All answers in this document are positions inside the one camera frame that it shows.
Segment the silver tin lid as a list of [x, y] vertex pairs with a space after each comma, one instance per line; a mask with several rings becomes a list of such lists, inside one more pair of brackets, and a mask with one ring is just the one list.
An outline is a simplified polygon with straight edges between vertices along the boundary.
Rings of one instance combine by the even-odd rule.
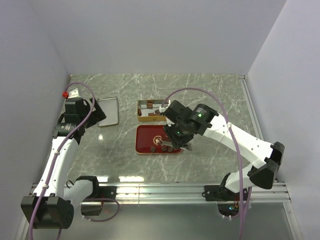
[[109, 127], [119, 124], [119, 104], [117, 97], [105, 97], [98, 100], [106, 118], [97, 123], [98, 127]]

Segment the dark square chocolate bottom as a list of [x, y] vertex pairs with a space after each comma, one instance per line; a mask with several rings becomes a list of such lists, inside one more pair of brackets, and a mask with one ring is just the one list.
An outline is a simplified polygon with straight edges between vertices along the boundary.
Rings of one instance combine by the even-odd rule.
[[166, 146], [162, 146], [161, 149], [162, 149], [163, 152], [167, 152], [168, 151]]

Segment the brown square chocolate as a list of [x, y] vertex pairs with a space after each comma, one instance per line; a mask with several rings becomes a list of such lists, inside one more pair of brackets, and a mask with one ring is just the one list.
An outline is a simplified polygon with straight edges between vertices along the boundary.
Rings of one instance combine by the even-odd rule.
[[141, 109], [140, 109], [140, 108], [138, 108], [138, 109], [137, 109], [137, 114], [138, 114], [138, 116], [139, 116], [139, 117], [141, 117], [141, 116], [142, 116], [142, 111], [141, 111]]

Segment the long metal tweezers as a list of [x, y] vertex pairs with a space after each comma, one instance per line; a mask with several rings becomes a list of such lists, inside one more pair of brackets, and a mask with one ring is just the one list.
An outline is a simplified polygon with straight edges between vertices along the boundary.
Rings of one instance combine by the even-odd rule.
[[191, 143], [187, 143], [187, 144], [184, 144], [182, 146], [176, 146], [171, 141], [165, 141], [165, 140], [161, 140], [160, 143], [161, 143], [162, 146], [167, 146], [167, 147], [173, 148], [175, 150], [176, 149], [182, 149], [182, 150], [192, 151]]

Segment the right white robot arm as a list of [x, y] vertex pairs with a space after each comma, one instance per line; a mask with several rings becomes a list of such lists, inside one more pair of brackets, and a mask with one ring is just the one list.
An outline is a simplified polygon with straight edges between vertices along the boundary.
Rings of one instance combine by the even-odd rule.
[[174, 100], [168, 106], [161, 106], [159, 111], [166, 118], [163, 130], [174, 149], [186, 147], [195, 135], [200, 135], [225, 145], [249, 161], [247, 167], [224, 177], [220, 185], [224, 199], [231, 200], [241, 189], [252, 186], [265, 190], [273, 187], [285, 150], [282, 143], [270, 143], [247, 133], [205, 104], [190, 109]]

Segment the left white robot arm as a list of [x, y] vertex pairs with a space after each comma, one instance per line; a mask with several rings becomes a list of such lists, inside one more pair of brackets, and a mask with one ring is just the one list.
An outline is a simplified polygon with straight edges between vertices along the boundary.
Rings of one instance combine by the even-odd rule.
[[49, 158], [38, 185], [21, 201], [21, 209], [33, 229], [68, 229], [75, 209], [84, 199], [95, 201], [101, 189], [95, 176], [80, 176], [70, 188], [67, 175], [86, 129], [106, 118], [94, 97], [86, 100], [78, 88], [63, 92], [64, 113], [52, 131]]

